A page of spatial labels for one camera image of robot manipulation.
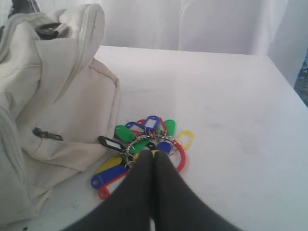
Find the beige bag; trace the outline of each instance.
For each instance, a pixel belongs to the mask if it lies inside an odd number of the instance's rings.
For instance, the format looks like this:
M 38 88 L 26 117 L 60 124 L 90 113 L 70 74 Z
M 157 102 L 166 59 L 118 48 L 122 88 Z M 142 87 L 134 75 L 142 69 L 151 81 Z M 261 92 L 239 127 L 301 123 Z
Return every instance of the beige bag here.
M 40 25 L 62 32 L 42 40 Z M 51 189 L 85 171 L 112 137 L 117 77 L 93 57 L 103 38 L 98 4 L 11 17 L 0 42 L 0 224 L 38 215 Z

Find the table surface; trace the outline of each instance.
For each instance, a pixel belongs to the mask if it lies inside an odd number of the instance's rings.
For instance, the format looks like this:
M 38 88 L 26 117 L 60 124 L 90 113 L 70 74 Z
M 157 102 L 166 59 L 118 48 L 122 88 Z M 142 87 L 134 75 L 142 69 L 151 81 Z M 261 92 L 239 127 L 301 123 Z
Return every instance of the table surface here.
M 158 115 L 194 132 L 181 175 L 205 203 L 245 231 L 307 230 L 308 109 L 269 58 L 105 46 L 96 58 L 120 79 L 118 124 Z M 57 231 L 90 212 L 101 162 L 6 229 Z

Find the zipper pull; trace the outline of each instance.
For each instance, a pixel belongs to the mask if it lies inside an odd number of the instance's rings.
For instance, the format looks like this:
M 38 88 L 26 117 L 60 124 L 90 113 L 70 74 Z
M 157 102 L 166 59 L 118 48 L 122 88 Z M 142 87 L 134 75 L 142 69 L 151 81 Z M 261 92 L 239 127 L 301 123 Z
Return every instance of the zipper pull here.
M 56 140 L 56 141 L 64 141 L 62 136 L 57 135 L 57 134 L 53 134 L 53 133 L 49 133 L 47 131 L 42 131 L 39 128 L 34 128 L 32 133 L 40 138 L 44 138 L 44 139 L 52 139 L 52 140 Z

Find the green key tag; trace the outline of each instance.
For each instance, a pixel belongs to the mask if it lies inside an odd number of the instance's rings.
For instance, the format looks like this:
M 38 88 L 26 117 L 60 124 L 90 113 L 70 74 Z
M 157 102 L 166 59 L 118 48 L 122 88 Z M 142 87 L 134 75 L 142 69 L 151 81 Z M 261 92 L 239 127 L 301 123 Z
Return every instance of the green key tag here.
M 135 133 L 124 125 L 118 125 L 115 127 L 115 135 L 125 143 L 130 143 L 136 138 Z
M 130 148 L 130 153 L 131 154 L 136 154 L 139 153 L 146 145 L 149 143 L 148 140 L 142 140 L 138 143 L 133 144 L 133 146 Z
M 168 119 L 164 123 L 167 129 L 167 136 L 174 136 L 177 125 L 176 122 L 173 119 Z

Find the white cloth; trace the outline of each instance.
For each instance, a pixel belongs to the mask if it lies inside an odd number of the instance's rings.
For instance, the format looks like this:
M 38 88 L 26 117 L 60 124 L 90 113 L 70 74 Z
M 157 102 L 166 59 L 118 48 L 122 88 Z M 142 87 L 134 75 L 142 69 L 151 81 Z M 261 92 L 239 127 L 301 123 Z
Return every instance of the white cloth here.
M 65 38 L 40 40 L 34 29 L 53 22 L 68 25 Z M 98 4 L 8 20 L 0 43 L 0 224 L 37 216 L 53 186 L 105 154 L 96 140 L 113 136 L 119 83 L 93 59 L 103 22 Z
M 308 46 L 307 0 L 37 1 L 44 12 L 101 4 L 104 45 L 268 55 L 292 86 Z

